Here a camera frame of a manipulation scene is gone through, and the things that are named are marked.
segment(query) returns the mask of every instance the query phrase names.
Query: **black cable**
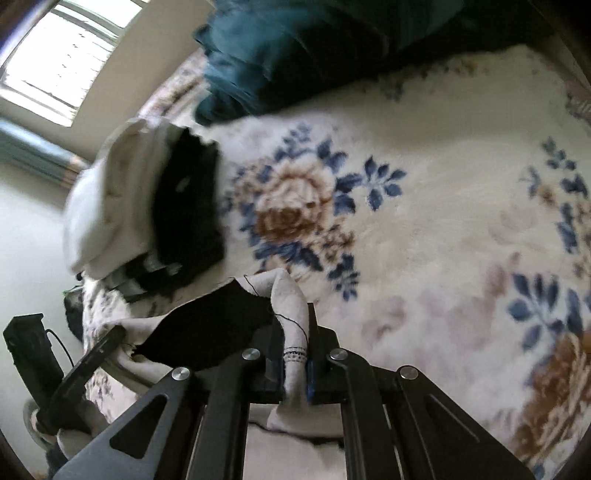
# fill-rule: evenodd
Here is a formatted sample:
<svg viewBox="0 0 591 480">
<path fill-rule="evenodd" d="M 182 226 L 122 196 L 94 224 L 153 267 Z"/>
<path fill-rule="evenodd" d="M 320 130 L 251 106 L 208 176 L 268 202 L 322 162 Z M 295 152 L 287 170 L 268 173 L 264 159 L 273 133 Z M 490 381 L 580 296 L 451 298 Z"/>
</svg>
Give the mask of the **black cable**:
<svg viewBox="0 0 591 480">
<path fill-rule="evenodd" d="M 47 334 L 47 333 L 50 333 L 50 334 L 52 334 L 52 335 L 53 335 L 53 336 L 56 338 L 56 340 L 57 340 L 58 342 L 60 342 L 60 345 L 61 345 L 61 347 L 64 349 L 64 351 L 65 351 L 66 355 L 68 356 L 68 360 L 70 361 L 70 363 L 71 363 L 71 365 L 72 365 L 72 368 L 74 368 L 74 361 L 72 360 L 72 357 L 70 356 L 70 354 L 69 354 L 69 352 L 68 352 L 68 350 L 67 350 L 66 346 L 63 344 L 63 342 L 60 340 L 60 338 L 59 338 L 59 337 L 56 335 L 56 333 L 55 333 L 55 332 L 54 332 L 52 329 L 50 329 L 50 328 L 48 328 L 47 330 L 45 330 L 45 333 L 46 333 L 46 334 Z"/>
<path fill-rule="evenodd" d="M 257 297 L 260 297 L 259 293 L 256 291 L 256 288 L 255 288 L 255 287 L 253 287 L 253 286 L 252 286 L 252 283 L 250 283 L 250 282 L 248 281 L 248 278 L 246 277 L 246 275 L 244 275 L 244 280 L 246 280 L 246 281 L 248 282 L 248 284 L 249 284 L 249 285 L 251 286 L 251 288 L 253 289 L 254 293 L 256 293 L 256 296 L 257 296 Z M 306 334 L 306 331 L 305 331 L 305 330 L 302 328 L 302 326 L 301 326 L 299 323 L 297 323 L 295 320 L 292 320 L 292 319 L 290 319 L 290 318 L 286 317 L 285 315 L 282 315 L 281 313 L 276 313 L 276 312 L 272 312 L 272 313 L 273 313 L 274 315 L 277 315 L 278 317 L 281 317 L 282 319 L 285 319 L 285 320 L 287 320 L 288 322 L 291 322 L 291 323 L 293 323 L 294 325 L 296 325 L 296 326 L 297 326 L 297 327 L 298 327 L 298 328 L 301 330 L 301 332 L 304 334 L 304 338 L 306 339 L 306 350 L 308 350 L 308 346 L 309 346 L 310 342 L 308 342 L 308 335 Z"/>
</svg>

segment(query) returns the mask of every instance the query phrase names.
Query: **black metal bracket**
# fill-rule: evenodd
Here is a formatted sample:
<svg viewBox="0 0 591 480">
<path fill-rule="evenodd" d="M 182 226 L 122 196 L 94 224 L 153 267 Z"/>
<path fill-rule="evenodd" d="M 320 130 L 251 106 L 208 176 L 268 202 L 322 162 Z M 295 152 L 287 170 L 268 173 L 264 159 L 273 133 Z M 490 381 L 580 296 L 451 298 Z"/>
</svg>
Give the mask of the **black metal bracket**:
<svg viewBox="0 0 591 480">
<path fill-rule="evenodd" d="M 56 480 L 241 479 L 250 403 L 282 399 L 277 328 L 218 367 L 175 368 Z M 419 370 L 372 367 L 340 348 L 312 308 L 307 384 L 310 402 L 341 405 L 349 480 L 533 479 Z"/>
</svg>

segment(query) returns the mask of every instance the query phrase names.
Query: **brown flower pattern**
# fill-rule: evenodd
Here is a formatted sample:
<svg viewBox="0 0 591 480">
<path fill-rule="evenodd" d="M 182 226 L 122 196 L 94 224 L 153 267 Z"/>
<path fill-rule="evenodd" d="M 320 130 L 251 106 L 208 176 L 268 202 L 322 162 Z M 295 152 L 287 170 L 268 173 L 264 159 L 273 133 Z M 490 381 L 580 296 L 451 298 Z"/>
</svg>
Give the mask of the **brown flower pattern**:
<svg viewBox="0 0 591 480">
<path fill-rule="evenodd" d="M 291 242 L 323 231 L 334 187 L 330 170 L 315 157 L 283 162 L 256 203 L 255 231 L 270 242 Z"/>
<path fill-rule="evenodd" d="M 513 450 L 536 465 L 579 431 L 591 400 L 591 331 L 581 338 L 563 335 L 547 365 L 534 373 L 532 387 L 534 396 L 523 412 Z"/>
</svg>

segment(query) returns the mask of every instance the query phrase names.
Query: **dark green blanket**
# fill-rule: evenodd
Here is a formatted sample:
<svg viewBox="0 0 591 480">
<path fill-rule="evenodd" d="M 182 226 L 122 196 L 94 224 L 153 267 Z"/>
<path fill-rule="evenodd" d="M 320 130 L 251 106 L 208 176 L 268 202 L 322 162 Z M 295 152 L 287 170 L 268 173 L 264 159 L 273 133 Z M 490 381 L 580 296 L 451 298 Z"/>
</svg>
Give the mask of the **dark green blanket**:
<svg viewBox="0 0 591 480">
<path fill-rule="evenodd" d="M 210 83 L 196 121 L 262 115 L 410 61 L 502 48 L 540 31 L 525 0 L 218 0 L 195 33 Z"/>
</svg>

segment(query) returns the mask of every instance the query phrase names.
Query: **white towel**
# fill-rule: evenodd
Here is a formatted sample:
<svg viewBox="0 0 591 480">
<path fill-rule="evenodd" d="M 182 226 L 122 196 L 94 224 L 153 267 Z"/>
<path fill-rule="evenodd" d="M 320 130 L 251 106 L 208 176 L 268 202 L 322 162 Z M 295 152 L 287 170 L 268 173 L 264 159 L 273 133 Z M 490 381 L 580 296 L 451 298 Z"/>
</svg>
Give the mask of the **white towel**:
<svg viewBox="0 0 591 480">
<path fill-rule="evenodd" d="M 115 131 L 74 184 L 64 212 L 64 256 L 74 273 L 100 280 L 154 243 L 151 206 L 182 129 L 132 119 Z"/>
</svg>

